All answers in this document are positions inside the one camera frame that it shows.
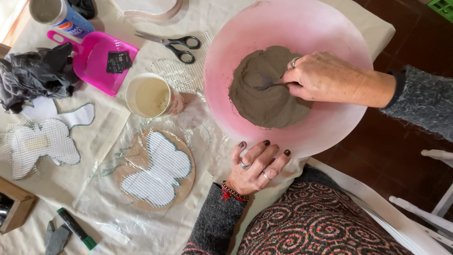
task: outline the green marker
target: green marker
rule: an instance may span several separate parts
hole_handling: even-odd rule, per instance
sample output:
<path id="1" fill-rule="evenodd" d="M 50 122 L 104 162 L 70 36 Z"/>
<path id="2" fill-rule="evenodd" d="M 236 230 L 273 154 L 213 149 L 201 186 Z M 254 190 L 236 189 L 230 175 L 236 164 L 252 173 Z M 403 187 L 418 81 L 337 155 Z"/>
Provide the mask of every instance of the green marker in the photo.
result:
<path id="1" fill-rule="evenodd" d="M 58 215 L 64 220 L 66 226 L 82 241 L 88 250 L 92 250 L 96 246 L 96 242 L 87 235 L 87 233 L 80 227 L 76 220 L 64 208 L 57 211 Z"/>

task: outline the hand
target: hand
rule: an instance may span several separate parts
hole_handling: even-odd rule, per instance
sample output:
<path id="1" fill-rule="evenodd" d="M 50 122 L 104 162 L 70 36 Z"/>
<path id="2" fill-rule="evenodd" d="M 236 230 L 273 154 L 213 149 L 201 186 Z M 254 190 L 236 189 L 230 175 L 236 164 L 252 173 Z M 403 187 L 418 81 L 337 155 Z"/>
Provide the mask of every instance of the hand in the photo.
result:
<path id="1" fill-rule="evenodd" d="M 308 101 L 355 103 L 370 107 L 386 106 L 395 93 L 393 75 L 362 70 L 330 51 L 315 52 L 288 64 L 280 79 L 291 95 Z"/>
<path id="2" fill-rule="evenodd" d="M 256 144 L 247 151 L 244 157 L 241 157 L 240 154 L 246 148 L 246 142 L 240 142 L 234 147 L 231 153 L 233 169 L 225 183 L 227 187 L 242 196 L 264 188 L 270 181 L 268 178 L 275 178 L 291 159 L 289 150 L 284 151 L 275 159 L 280 147 L 276 144 L 270 145 L 269 140 Z M 241 161 L 250 166 L 242 169 Z"/>

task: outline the tiled floor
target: tiled floor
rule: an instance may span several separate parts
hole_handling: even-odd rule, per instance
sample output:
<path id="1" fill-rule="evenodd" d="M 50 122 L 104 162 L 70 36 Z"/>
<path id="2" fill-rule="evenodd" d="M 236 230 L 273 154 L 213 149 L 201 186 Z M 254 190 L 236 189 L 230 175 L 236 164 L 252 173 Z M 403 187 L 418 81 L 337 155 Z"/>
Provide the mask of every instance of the tiled floor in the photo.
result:
<path id="1" fill-rule="evenodd" d="M 392 41 L 374 62 L 375 70 L 387 72 L 410 64 L 453 77 L 452 23 L 417 0 L 355 1 L 396 29 Z M 386 199 L 400 197 L 432 211 L 453 183 L 453 169 L 422 156 L 423 149 L 453 152 L 453 143 L 368 108 L 350 135 L 314 158 L 364 182 Z M 453 209 L 445 218 L 453 221 Z"/>

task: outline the silver ring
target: silver ring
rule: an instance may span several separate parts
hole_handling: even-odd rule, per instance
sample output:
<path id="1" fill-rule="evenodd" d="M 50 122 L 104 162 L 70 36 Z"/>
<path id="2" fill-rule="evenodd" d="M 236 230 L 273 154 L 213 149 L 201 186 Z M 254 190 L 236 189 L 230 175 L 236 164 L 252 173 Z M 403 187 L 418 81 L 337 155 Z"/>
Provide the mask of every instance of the silver ring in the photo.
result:
<path id="1" fill-rule="evenodd" d="M 296 60 L 298 60 L 300 57 L 295 57 L 293 58 L 293 60 L 291 60 L 291 67 L 292 68 L 296 68 L 295 65 L 296 65 Z"/>
<path id="2" fill-rule="evenodd" d="M 246 164 L 242 163 L 242 160 L 241 160 L 241 162 L 239 163 L 239 165 L 240 165 L 240 166 L 242 167 L 242 169 L 244 169 L 244 170 L 247 169 L 247 167 L 250 166 L 250 165 L 246 165 Z"/>
<path id="3" fill-rule="evenodd" d="M 267 177 L 266 175 L 266 169 L 263 171 L 264 177 L 266 177 L 269 181 L 272 180 L 271 178 Z"/>

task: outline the red string bracelet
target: red string bracelet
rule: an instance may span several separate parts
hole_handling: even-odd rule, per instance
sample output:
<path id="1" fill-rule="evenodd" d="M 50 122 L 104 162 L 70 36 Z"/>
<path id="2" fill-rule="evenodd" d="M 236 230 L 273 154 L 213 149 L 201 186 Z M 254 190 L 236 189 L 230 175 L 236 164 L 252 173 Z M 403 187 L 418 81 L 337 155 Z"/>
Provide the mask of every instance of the red string bracelet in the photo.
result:
<path id="1" fill-rule="evenodd" d="M 244 203 L 247 203 L 249 201 L 249 197 L 247 196 L 241 196 L 239 194 L 237 194 L 236 192 L 234 192 L 232 189 L 230 189 L 229 187 L 227 187 L 225 185 L 225 182 L 226 181 L 222 181 L 222 185 L 221 185 L 221 188 L 222 188 L 222 191 L 223 191 L 223 195 L 222 195 L 222 198 L 225 198 L 225 202 L 228 200 L 228 198 L 230 198 L 231 196 L 234 197 L 236 200 L 238 200 L 239 202 L 244 202 Z"/>

